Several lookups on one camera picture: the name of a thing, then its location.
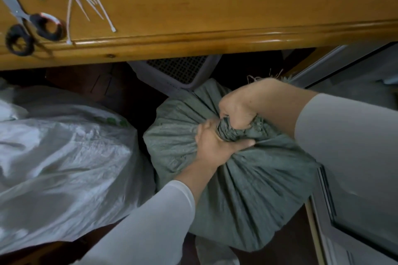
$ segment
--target white plastic bag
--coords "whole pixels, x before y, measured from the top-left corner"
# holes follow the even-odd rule
[[[1,99],[5,90],[9,97],[10,89],[0,87],[0,254],[73,241],[152,197],[152,166],[123,117],[56,88],[16,89],[13,103]]]

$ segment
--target scissors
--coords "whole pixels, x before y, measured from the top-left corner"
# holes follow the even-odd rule
[[[31,36],[30,32],[25,27],[23,20],[27,20],[33,24],[36,28],[36,32],[40,37],[48,39],[50,41],[59,41],[64,34],[63,26],[61,22],[52,15],[46,13],[39,13],[28,15],[22,9],[18,0],[3,0],[11,11],[11,14],[15,16],[18,20],[18,24],[11,26],[6,33],[6,46],[8,50],[17,56],[29,56],[35,51],[34,38]],[[46,28],[46,23],[48,21],[53,21],[57,29],[52,33]],[[22,49],[14,49],[17,45],[17,41],[22,38],[25,42],[25,46]]]

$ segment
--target green sack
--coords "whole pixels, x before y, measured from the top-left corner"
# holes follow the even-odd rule
[[[158,189],[194,160],[198,124],[218,117],[218,103],[229,92],[210,79],[157,109],[144,141],[158,174]],[[247,130],[233,129],[224,118],[218,133],[226,141],[251,138],[257,143],[217,169],[189,231],[248,252],[261,249],[308,199],[318,164],[261,117]]]

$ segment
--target mesh panel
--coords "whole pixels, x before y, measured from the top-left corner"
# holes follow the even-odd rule
[[[207,56],[148,60],[147,64],[182,84],[191,84]]]

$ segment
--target plastic basket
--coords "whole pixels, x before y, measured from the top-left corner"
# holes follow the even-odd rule
[[[178,90],[194,90],[213,72],[222,55],[128,61],[137,78],[173,96]]]

